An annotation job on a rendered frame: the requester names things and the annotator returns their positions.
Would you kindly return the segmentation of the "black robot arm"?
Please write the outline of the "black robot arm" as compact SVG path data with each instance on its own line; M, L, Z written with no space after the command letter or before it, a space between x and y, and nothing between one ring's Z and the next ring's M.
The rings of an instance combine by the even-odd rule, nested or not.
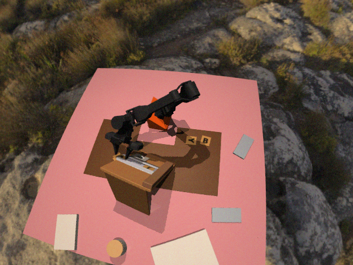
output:
M182 87L181 87L182 86ZM180 89L180 93L178 89ZM111 142L121 145L128 142L127 131L122 132L122 128L130 128L144 124L154 113L160 119L170 117L176 109L176 106L182 102L192 102L200 96L199 90L194 81L186 81L181 85L169 92L166 96L154 101L149 105L137 106L132 109L126 110L125 115L114 116L111 120L111 125L118 132L111 136ZM131 112L132 111L132 112ZM135 119L137 124L135 124Z

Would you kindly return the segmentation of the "grey rectangular tile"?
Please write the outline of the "grey rectangular tile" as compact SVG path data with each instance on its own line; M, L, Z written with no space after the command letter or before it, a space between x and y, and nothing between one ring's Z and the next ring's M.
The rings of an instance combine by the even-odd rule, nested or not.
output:
M212 222L242 222L241 208L212 208Z
M233 154L244 159L245 156L247 155L253 141L254 141L254 139L252 139L244 134L242 136L239 144L237 145L236 149L234 150Z

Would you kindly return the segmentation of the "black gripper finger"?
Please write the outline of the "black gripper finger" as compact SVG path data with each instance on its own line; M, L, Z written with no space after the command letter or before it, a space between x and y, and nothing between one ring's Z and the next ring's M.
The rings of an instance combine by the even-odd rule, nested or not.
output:
M125 160L129 157L130 153L132 152L132 148L127 147L126 155L125 155Z
M110 141L111 142L111 141ZM113 142L111 142L112 144L113 144L113 146L114 146L114 151L115 151L115 155L117 155L117 152L118 152L118 150L119 150L119 146L120 145L117 145L117 144L115 144L115 143L113 143Z

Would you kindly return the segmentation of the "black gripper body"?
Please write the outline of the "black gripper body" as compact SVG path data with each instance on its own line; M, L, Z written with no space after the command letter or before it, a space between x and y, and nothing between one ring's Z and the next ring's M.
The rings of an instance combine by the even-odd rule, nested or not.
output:
M130 129L130 128L122 128L121 131L122 131L123 133L124 133L125 131L127 131L129 138L128 138L128 142L126 142L126 144L128 144L130 148L132 148L132 149L134 149L134 150L136 150L136 151L139 151L139 150L143 149L143 146L144 146L143 143L141 143L141 142L139 142L139 141L135 141L135 142L130 141L130 140L132 139L132 138L131 138L131 134L132 134L132 132L133 132L133 128L132 128L132 129ZM111 140L111 136L112 136L114 133L115 133L115 132L113 132L113 131L106 133L105 139Z

